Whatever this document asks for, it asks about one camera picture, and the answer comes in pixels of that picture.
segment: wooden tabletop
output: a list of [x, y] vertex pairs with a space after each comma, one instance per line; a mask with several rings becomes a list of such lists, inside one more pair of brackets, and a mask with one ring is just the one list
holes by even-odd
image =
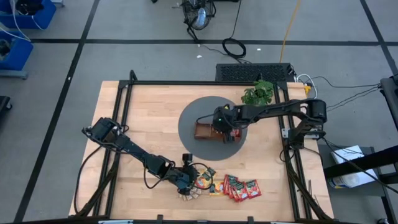
[[[112, 117], [117, 87], [118, 82], [102, 83], [93, 124], [100, 117]], [[134, 85], [127, 117], [130, 130], [126, 134], [149, 153], [162, 155], [180, 165], [182, 154], [188, 152], [178, 136], [178, 119], [183, 109], [193, 100], [204, 96], [222, 96], [241, 104], [240, 97], [245, 88], [247, 86]], [[290, 99], [305, 98], [301, 83], [288, 83], [288, 88]], [[119, 122], [124, 97], [122, 99]], [[295, 118], [295, 124], [298, 125], [299, 122]], [[314, 140], [306, 140], [305, 146], [318, 151]], [[97, 147], [97, 144], [88, 141], [84, 158]], [[203, 162], [217, 171], [215, 180], [223, 180], [225, 174], [235, 175], [240, 180], [257, 179], [262, 196], [241, 203], [236, 203], [227, 196], [209, 196], [206, 192], [198, 199], [184, 202], [178, 197], [177, 188], [168, 182], [162, 182], [149, 190], [142, 178], [142, 163], [130, 155], [122, 155], [111, 218], [154, 220], [158, 214], [163, 214], [165, 220], [244, 221], [248, 216], [253, 216], [255, 221], [291, 222], [294, 218], [285, 164], [279, 159], [281, 150], [278, 120], [267, 118], [248, 127], [243, 147], [232, 157], [222, 161], [204, 161], [194, 156], [194, 162]], [[304, 150], [300, 153], [305, 178], [312, 182], [312, 194], [326, 214], [333, 217], [319, 156]], [[97, 152], [86, 163], [81, 174], [79, 209], [98, 186], [103, 156], [104, 150]], [[157, 180], [150, 174], [147, 179], [149, 185]], [[105, 190], [101, 213], [104, 212], [107, 196], [108, 191]], [[301, 217], [304, 217], [299, 193], [297, 198]]]

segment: floor tile line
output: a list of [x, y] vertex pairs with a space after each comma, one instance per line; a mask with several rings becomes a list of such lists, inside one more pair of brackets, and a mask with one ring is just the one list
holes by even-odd
[[39, 155], [37, 156], [34, 168], [32, 170], [32, 173], [30, 175], [29, 181], [28, 181], [27, 186], [25, 188], [25, 192], [24, 192], [24, 194], [22, 196], [22, 200], [21, 200], [21, 202], [19, 204], [17, 213], [15, 215], [14, 222], [22, 222], [23, 219], [24, 219], [27, 207], [29, 206], [30, 199], [32, 197], [34, 188], [35, 188], [36, 183], [37, 183], [37, 179], [39, 178], [40, 171], [42, 169], [45, 157], [47, 155], [47, 151], [49, 149], [52, 136], [53, 136], [55, 128], [57, 126], [58, 119], [60, 117], [63, 104], [64, 104], [65, 99], [67, 97], [67, 93], [68, 93], [68, 90], [69, 90], [70, 83], [72, 82], [73, 75], [75, 74], [76, 66], [77, 66], [77, 64], [79, 62], [80, 55], [81, 55], [81, 52], [83, 50], [83, 46], [85, 44], [85, 40], [87, 39], [88, 32], [90, 31], [91, 24], [93, 23], [94, 15], [95, 15], [96, 10], [98, 8], [99, 2], [100, 2], [100, 0], [94, 0], [94, 3], [92, 5], [92, 7], [91, 7], [91, 11], [90, 11], [90, 14], [89, 14], [89, 16], [87, 18], [85, 28], [83, 30], [83, 33], [81, 34], [81, 37], [80, 37], [80, 40], [79, 40], [79, 43], [78, 43], [78, 47], [76, 49], [75, 55], [73, 57], [71, 65], [70, 65], [67, 77], [65, 78], [65, 82], [63, 84], [60, 97], [59, 97], [59, 99], [57, 101], [57, 105], [55, 106], [55, 110], [54, 110], [54, 113], [53, 113], [53, 115], [51, 117], [49, 128], [47, 129], [47, 132], [45, 134], [42, 146], [40, 148]]
[[372, 26], [373, 32], [376, 35], [376, 38], [377, 38], [377, 40], [380, 43], [381, 49], [383, 51], [384, 56], [386, 57], [388, 65], [390, 66], [392, 74], [395, 75], [395, 74], [398, 73], [397, 65], [396, 65], [394, 59], [391, 56], [391, 53], [390, 53], [390, 51], [389, 51], [389, 49], [388, 49], [388, 47], [386, 45], [386, 42], [383, 39], [383, 36], [381, 35], [381, 32], [380, 32], [380, 30], [379, 30], [379, 28], [378, 28], [378, 26], [376, 24], [376, 21], [373, 18], [372, 12], [370, 11], [369, 6], [368, 6], [368, 4], [366, 3], [365, 0], [360, 0], [360, 1], [361, 1], [363, 9], [365, 11], [365, 14], [368, 17], [369, 22], [370, 22], [370, 24]]
[[[78, 44], [79, 39], [32, 39], [41, 44]], [[223, 40], [201, 40], [202, 44], [221, 44]], [[283, 40], [240, 40], [246, 45], [282, 45]], [[187, 39], [124, 40], [124, 39], [86, 39], [85, 44], [196, 44]], [[377, 46], [378, 41], [329, 41], [329, 40], [288, 40], [286, 45], [301, 46]]]

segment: green plant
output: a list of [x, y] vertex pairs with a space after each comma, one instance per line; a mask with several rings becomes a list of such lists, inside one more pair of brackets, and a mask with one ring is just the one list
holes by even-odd
[[274, 96], [274, 85], [264, 80], [254, 82], [254, 88], [244, 90], [241, 97], [242, 102], [247, 105], [267, 105], [272, 101]]

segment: snack bag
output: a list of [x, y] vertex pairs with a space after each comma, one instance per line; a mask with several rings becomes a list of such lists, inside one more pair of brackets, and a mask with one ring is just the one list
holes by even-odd
[[232, 196], [233, 196], [233, 199], [235, 200], [235, 202], [240, 202], [239, 195], [236, 191], [235, 186], [231, 187], [231, 192], [232, 192]]
[[191, 194], [191, 196], [192, 196], [194, 199], [196, 199], [196, 198], [198, 198], [199, 195], [201, 194], [201, 190], [194, 187], [194, 188], [191, 189], [190, 194]]
[[186, 198], [187, 198], [187, 201], [189, 201], [189, 200], [192, 200], [192, 199], [193, 199], [192, 195], [187, 195], [187, 196], [186, 196]]
[[232, 177], [232, 178], [229, 178], [229, 190], [228, 190], [228, 192], [229, 192], [229, 198], [230, 199], [232, 199], [232, 198], [234, 198], [234, 187], [235, 187], [235, 185], [236, 184], [238, 184], [239, 182], [238, 182], [238, 178], [236, 177]]
[[211, 177], [215, 178], [216, 171], [208, 168], [206, 171], [201, 172], [201, 175], [196, 180], [195, 185], [200, 188], [206, 188], [211, 183]]
[[224, 182], [223, 181], [214, 181], [214, 183], [210, 187], [210, 195], [211, 196], [224, 195]]
[[248, 190], [246, 189], [246, 183], [240, 182], [235, 186], [235, 191], [239, 197], [239, 201], [243, 202], [246, 198], [248, 198]]
[[261, 191], [257, 180], [251, 180], [249, 182], [246, 182], [246, 188], [250, 199], [261, 196]]
[[224, 177], [224, 194], [229, 195], [229, 179], [228, 174], [225, 174]]

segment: gray circular mat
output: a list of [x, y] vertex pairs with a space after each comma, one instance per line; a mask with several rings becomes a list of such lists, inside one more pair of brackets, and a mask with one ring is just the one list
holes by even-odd
[[[224, 144], [222, 141], [196, 140], [194, 138], [196, 120], [201, 116], [214, 113], [218, 106], [224, 106], [227, 103], [231, 107], [234, 105], [232, 101], [223, 97], [206, 96], [193, 101], [182, 111], [178, 121], [178, 134], [182, 144], [194, 156], [208, 161], [220, 161], [231, 157], [242, 147], [248, 134], [247, 129], [242, 131], [242, 139], [238, 143]], [[211, 124], [212, 119], [213, 117], [210, 116], [199, 120], [199, 122]]]

